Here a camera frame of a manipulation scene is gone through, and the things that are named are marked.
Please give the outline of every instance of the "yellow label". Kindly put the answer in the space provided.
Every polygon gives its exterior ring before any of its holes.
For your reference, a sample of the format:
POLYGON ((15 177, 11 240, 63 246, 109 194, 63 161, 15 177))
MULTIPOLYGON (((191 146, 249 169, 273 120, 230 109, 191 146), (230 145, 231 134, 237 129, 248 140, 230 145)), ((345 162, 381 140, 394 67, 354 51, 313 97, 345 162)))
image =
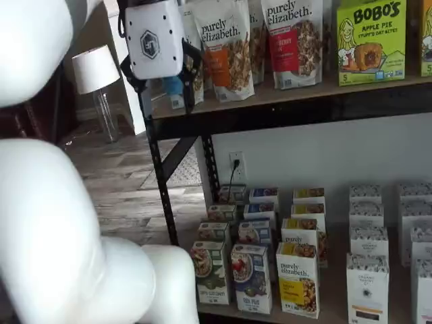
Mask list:
POLYGON ((288 281, 279 278, 279 288, 283 301, 304 305, 303 283, 301 281, 288 281))

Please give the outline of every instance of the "food image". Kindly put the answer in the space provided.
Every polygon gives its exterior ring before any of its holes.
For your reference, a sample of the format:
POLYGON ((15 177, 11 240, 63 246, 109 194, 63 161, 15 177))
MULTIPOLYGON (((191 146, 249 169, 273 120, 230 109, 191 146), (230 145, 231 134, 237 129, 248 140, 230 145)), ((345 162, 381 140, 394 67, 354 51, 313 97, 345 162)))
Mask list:
POLYGON ((242 283, 252 276, 252 258, 244 253, 232 253, 232 272, 234 281, 242 283))
POLYGON ((207 250, 201 248, 192 249, 190 252, 194 263, 195 275, 197 277, 206 277, 211 272, 211 258, 207 250))

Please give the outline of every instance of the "granola bag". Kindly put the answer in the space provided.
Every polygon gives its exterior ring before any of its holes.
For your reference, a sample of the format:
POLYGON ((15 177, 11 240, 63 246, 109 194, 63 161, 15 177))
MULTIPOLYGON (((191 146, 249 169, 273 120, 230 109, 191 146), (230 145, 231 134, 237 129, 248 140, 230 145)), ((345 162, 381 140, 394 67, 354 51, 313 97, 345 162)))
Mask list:
POLYGON ((250 16, 250 65, 254 84, 264 81, 265 42, 267 27, 265 26, 261 0, 249 0, 250 16))
POLYGON ((323 0, 261 0, 276 89, 321 82, 323 0))
POLYGON ((202 0, 193 3, 192 13, 206 50, 216 97, 228 102, 252 96, 247 0, 202 0))

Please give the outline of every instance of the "wooden floor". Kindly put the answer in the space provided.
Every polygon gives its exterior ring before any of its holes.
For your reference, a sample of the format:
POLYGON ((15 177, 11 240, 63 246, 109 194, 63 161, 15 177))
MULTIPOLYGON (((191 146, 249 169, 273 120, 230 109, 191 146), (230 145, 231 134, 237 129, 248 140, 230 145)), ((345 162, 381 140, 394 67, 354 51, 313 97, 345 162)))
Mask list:
MULTIPOLYGON (((105 144, 95 129, 94 124, 83 125, 62 147, 83 177, 102 233, 141 245, 169 244, 159 191, 140 189, 153 170, 145 134, 123 135, 118 142, 105 144)), ((176 142, 159 142, 161 155, 176 142)), ((180 245, 189 248, 200 220, 206 217, 203 189, 170 188, 169 195, 180 245)))

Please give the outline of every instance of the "wooden shelf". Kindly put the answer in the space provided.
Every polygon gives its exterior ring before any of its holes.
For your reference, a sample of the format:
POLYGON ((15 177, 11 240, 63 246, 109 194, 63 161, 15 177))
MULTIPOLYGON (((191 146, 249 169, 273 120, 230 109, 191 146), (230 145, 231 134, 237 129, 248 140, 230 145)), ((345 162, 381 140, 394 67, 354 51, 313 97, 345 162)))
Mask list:
MULTIPOLYGON (((338 86, 338 73, 334 72, 332 77, 324 77, 322 83, 315 86, 295 88, 291 90, 275 90, 273 85, 273 75, 266 74, 264 82, 255 86, 254 96, 243 101, 219 103, 219 101, 214 97, 214 92, 210 90, 205 93, 205 101, 198 104, 192 111, 192 114, 210 113, 212 111, 221 111, 226 109, 342 95, 351 92, 394 88, 398 86, 411 86, 429 82, 432 82, 432 77, 420 77, 418 68, 407 68, 405 79, 400 81, 360 84, 358 86, 338 86)), ((184 109, 172 109, 167 96, 154 100, 153 109, 153 118, 155 119, 176 117, 185 114, 184 109)))
MULTIPOLYGON (((242 312, 237 304, 232 302, 229 306, 214 306, 198 303, 200 313, 209 313, 226 317, 237 317, 253 321, 262 321, 277 324, 346 324, 348 322, 346 298, 346 253, 348 251, 348 228, 343 231, 331 231, 330 263, 328 269, 321 271, 319 318, 309 319, 298 315, 283 313, 281 311, 280 295, 273 288, 273 309, 270 315, 242 312)), ((393 231, 390 237, 391 246, 397 248, 398 241, 393 231)), ((407 324, 411 322, 410 301, 410 271, 399 264, 396 250, 390 253, 390 284, 389 284, 389 324, 407 324)))

